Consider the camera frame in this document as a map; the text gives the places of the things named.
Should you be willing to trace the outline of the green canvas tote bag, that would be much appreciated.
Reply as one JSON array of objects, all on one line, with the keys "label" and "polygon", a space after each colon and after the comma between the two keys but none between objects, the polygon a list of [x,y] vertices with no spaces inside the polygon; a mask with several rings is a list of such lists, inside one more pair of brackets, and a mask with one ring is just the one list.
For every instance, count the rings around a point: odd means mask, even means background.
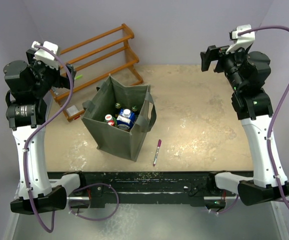
[{"label": "green canvas tote bag", "polygon": [[[119,129],[105,122],[107,114],[115,117],[115,104],[121,109],[140,109],[139,116],[130,131]],[[82,122],[101,151],[123,159],[136,161],[146,134],[154,126],[157,113],[150,85],[124,86],[112,76],[97,88],[93,99],[83,103]]]}]

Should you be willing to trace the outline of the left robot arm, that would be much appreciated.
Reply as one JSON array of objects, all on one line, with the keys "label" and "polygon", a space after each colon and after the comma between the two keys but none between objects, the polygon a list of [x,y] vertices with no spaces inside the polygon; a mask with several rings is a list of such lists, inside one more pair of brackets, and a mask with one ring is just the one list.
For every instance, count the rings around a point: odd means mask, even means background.
[{"label": "left robot arm", "polygon": [[12,61],[3,72],[9,87],[5,115],[16,142],[20,173],[18,197],[10,210],[33,215],[63,210],[71,192],[82,196],[88,187],[76,172],[51,184],[45,161],[45,130],[51,120],[46,119],[44,97],[52,87],[66,88],[72,94],[76,71],[71,64],[63,64],[66,76],[61,76],[59,54],[41,45],[35,44],[26,56],[27,61]]}]

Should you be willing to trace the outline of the blue orange juice carton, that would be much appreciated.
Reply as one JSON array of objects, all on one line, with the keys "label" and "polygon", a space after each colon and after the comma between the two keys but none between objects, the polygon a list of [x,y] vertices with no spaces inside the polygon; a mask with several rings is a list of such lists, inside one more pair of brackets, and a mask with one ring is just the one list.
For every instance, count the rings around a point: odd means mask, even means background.
[{"label": "blue orange juice carton", "polygon": [[135,113],[130,109],[121,109],[116,118],[117,127],[123,131],[130,131],[135,123]]}]

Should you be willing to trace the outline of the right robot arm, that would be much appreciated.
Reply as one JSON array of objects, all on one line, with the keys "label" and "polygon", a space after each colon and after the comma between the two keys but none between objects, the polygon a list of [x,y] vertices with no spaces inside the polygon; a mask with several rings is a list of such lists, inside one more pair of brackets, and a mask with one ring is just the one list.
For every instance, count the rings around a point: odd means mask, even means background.
[{"label": "right robot arm", "polygon": [[215,172],[207,191],[218,196],[224,190],[239,195],[252,206],[289,196],[289,180],[281,166],[274,134],[269,131],[274,111],[263,85],[271,73],[271,60],[259,51],[240,47],[228,53],[228,46],[211,45],[200,53],[201,70],[216,61],[214,72],[224,73],[233,89],[231,104],[247,136],[253,176],[243,177],[228,171]]}]

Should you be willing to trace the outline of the green Perrier glass bottle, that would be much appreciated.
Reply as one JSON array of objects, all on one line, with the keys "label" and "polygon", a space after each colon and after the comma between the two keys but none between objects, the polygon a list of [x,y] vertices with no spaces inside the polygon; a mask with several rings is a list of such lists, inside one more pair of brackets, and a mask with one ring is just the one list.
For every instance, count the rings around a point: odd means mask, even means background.
[{"label": "green Perrier glass bottle", "polygon": [[119,102],[117,102],[115,104],[115,117],[116,118],[119,116],[121,109],[122,109],[122,105]]}]

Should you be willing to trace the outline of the dark cola glass bottle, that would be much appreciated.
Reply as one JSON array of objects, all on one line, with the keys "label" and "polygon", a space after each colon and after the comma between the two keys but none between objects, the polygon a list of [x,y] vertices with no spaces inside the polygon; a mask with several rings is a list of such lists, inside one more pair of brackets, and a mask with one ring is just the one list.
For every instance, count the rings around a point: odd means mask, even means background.
[{"label": "dark cola glass bottle", "polygon": [[116,123],[115,123],[114,120],[108,121],[107,124],[110,125],[110,126],[116,127]]}]

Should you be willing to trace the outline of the orange juice plastic bottle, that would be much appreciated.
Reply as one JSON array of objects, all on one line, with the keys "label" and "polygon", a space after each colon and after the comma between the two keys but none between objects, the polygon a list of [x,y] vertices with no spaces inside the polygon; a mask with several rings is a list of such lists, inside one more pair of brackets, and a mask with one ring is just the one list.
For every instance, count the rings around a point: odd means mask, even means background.
[{"label": "orange juice plastic bottle", "polygon": [[116,126],[117,126],[117,121],[116,121],[116,119],[115,119],[111,114],[107,114],[107,115],[104,117],[104,120],[105,120],[106,123],[108,123],[108,121],[115,121]]}]

